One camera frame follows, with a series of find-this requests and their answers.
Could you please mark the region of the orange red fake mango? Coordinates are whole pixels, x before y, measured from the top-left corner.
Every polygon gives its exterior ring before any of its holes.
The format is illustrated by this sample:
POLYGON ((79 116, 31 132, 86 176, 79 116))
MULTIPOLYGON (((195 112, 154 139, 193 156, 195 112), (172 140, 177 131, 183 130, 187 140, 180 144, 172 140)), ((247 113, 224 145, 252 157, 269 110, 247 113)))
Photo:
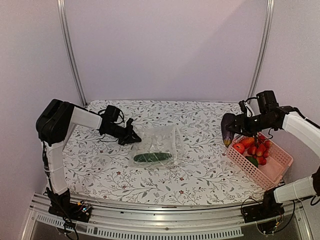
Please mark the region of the orange red fake mango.
POLYGON ((245 149, 248 149, 250 146, 252 146, 255 143, 255 138, 246 137, 246 138, 243 138, 239 143, 242 144, 245 149))

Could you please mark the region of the green fake leafy vegetable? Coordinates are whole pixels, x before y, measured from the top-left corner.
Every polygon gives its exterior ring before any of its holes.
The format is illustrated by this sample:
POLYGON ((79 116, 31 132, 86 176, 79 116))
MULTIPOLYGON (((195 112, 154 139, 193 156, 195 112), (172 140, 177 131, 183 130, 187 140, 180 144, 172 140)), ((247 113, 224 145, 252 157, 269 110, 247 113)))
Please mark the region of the green fake leafy vegetable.
POLYGON ((258 163, 258 161, 257 161, 257 159, 255 158, 255 157, 253 157, 253 156, 246 156, 245 157, 250 163, 252 163, 256 168, 258 168, 258 166, 259 166, 259 163, 258 163))

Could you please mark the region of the dark green fake cucumber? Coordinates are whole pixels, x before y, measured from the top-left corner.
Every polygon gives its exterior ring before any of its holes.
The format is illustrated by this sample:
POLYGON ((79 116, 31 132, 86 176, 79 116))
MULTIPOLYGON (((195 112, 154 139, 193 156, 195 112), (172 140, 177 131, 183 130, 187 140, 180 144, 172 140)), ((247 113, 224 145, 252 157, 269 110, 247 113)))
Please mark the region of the dark green fake cucumber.
POLYGON ((151 153, 142 153, 133 157, 133 160, 137 163, 156 163, 166 160, 170 160, 172 154, 166 152, 151 152, 151 153))

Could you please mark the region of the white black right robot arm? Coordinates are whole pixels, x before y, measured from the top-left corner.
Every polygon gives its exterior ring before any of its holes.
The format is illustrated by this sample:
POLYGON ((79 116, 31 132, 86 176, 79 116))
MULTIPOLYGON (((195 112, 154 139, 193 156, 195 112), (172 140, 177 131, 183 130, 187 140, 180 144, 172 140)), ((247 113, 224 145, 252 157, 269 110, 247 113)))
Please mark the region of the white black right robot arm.
POLYGON ((320 127, 297 107, 280 106, 271 90, 247 100, 241 113, 223 116, 221 129, 228 157, 263 188, 260 203, 242 209, 247 221, 284 213, 288 201, 320 200, 320 127))

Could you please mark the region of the purple fake eggplant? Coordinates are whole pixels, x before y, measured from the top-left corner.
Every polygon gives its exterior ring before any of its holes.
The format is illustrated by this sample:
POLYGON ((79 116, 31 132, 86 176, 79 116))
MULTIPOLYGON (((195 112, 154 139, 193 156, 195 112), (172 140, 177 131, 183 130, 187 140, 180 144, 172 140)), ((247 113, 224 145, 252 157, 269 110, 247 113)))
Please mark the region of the purple fake eggplant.
POLYGON ((229 127, 235 121, 235 119, 235 114, 225 113, 220 122, 222 140, 226 148, 230 146, 235 136, 235 133, 229 130, 229 127))

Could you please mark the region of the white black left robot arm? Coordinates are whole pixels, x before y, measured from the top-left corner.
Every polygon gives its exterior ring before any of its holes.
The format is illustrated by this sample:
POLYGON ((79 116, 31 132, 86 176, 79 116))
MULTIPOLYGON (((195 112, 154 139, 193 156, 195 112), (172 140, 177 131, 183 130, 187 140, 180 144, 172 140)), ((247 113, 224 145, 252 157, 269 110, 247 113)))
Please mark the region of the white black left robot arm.
POLYGON ((63 149, 71 125, 97 130, 101 136, 109 135, 117 139, 119 145, 140 143, 142 139, 135 133, 133 119, 123 123, 123 112, 113 105, 95 113, 73 103, 53 99, 36 121, 36 131, 42 143, 42 161, 48 179, 47 190, 51 205, 63 216, 74 213, 70 202, 63 164, 63 149))

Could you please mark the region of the clear polka dot zip bag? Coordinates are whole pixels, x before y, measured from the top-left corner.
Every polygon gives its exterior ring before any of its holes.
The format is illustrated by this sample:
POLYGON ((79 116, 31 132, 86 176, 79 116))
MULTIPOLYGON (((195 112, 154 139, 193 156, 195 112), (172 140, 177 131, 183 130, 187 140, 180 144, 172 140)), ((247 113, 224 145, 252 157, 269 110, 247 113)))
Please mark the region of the clear polka dot zip bag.
POLYGON ((177 125, 140 128, 141 142, 134 143, 128 165, 135 168, 171 169, 184 160, 184 143, 177 125), (134 156, 144 153, 170 153, 172 158, 158 162, 135 162, 134 156))

